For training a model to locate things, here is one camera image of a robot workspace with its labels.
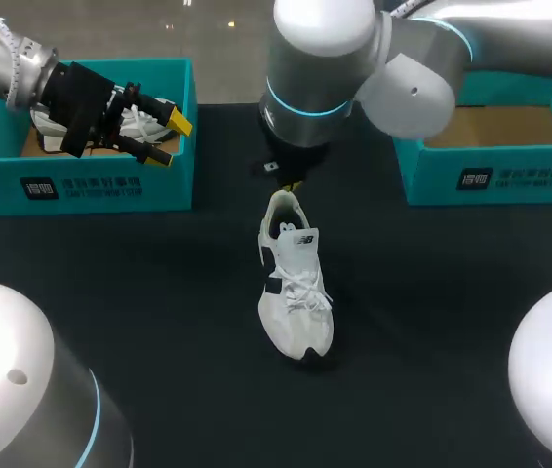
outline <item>sneaker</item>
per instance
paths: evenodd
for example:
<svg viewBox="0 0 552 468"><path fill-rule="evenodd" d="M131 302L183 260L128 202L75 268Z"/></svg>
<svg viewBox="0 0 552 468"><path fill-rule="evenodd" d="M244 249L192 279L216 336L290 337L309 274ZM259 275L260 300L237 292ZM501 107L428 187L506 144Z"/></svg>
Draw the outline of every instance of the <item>sneaker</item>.
<svg viewBox="0 0 552 468"><path fill-rule="evenodd" d="M260 225L265 288L258 315L278 350L297 361L326 355L333 342L332 300L324 289L317 246L296 196L276 192Z"/></svg>
<svg viewBox="0 0 552 468"><path fill-rule="evenodd" d="M123 92L124 88L116 86L111 93L109 102L113 100L116 93ZM171 102L160 97L157 100L160 102ZM157 119L145 112L141 112L136 106L132 106L131 109L125 109L122 112L122 117L120 135L130 137L140 143L160 144L176 135L176 132L160 125ZM31 121L37 130L40 148L47 153L61 153L61 143L63 142L67 128L52 121L49 118L49 109L44 106L37 106L31 109Z"/></svg>

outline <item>shoelace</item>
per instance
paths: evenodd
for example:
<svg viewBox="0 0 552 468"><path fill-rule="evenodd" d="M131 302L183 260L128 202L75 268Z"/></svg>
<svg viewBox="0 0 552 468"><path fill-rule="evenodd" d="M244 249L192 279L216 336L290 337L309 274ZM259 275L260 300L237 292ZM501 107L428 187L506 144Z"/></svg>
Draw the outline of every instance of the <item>shoelace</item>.
<svg viewBox="0 0 552 468"><path fill-rule="evenodd" d="M276 273L285 280L283 288L290 311L300 305L310 312L332 309L332 298L319 290L319 274L302 271L300 274L290 275L280 266L276 266Z"/></svg>
<svg viewBox="0 0 552 468"><path fill-rule="evenodd" d="M113 98L116 96L116 93L124 93L124 88L121 86L115 86L113 91L111 92L111 99L109 100L109 103L113 101ZM127 118L126 110L123 112L124 117ZM146 114L143 111L138 110L138 107L136 105L131 106L130 110L131 114L133 115L133 118L136 121L136 126L138 127L139 132L143 136L143 140L147 143L154 143L156 142L157 138L152 138L148 136L148 133L146 132L146 129L143 127L144 123L142 123L142 120L145 120L145 123L151 123L155 121L155 118Z"/></svg>

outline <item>cardboard box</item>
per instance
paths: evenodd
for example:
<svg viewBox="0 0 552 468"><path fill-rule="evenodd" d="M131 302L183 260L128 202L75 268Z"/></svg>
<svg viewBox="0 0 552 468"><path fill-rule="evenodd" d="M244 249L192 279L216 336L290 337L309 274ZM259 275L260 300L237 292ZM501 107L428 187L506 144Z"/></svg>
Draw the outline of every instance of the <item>cardboard box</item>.
<svg viewBox="0 0 552 468"><path fill-rule="evenodd" d="M29 113L9 111L0 101L0 215L190 210L198 114L190 60L80 63L121 86L140 82L145 93L178 102L194 124L191 137L166 143L164 148L174 155L169 168L142 165L133 156L112 150L93 151L81 158L40 154L37 141L32 140Z"/></svg>
<svg viewBox="0 0 552 468"><path fill-rule="evenodd" d="M467 76L439 135L394 145L412 205L552 203L552 79Z"/></svg>

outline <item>robotic arm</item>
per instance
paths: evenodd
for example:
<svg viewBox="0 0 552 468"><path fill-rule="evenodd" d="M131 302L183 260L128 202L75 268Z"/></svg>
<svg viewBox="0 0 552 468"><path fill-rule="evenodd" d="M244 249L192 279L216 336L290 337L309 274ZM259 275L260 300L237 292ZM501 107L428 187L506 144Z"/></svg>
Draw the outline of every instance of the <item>robotic arm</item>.
<svg viewBox="0 0 552 468"><path fill-rule="evenodd" d="M88 68L59 62L57 52L18 36L0 19L0 98L11 108L42 104L51 120L67 127L61 150L80 157L88 141L115 148L141 163L169 166L164 151L120 135L122 111L135 105L159 124L189 136L192 126L172 104L162 103L129 83L112 99L114 83Z"/></svg>
<svg viewBox="0 0 552 468"><path fill-rule="evenodd" d="M445 129L463 75L552 76L552 1L276 0L260 103L276 158L315 153L358 100L380 130L426 138Z"/></svg>

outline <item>white shoelace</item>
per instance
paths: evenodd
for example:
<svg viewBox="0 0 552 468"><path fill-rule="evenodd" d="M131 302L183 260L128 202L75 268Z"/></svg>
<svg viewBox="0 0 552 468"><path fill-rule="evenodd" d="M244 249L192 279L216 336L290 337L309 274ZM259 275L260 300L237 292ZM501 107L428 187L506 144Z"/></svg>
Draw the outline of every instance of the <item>white shoelace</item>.
<svg viewBox="0 0 552 468"><path fill-rule="evenodd" d="M318 273L302 271L299 274L290 275L280 266L276 266L276 273L284 280L283 289L290 312L302 305L310 312L332 309L331 297L319 290Z"/></svg>

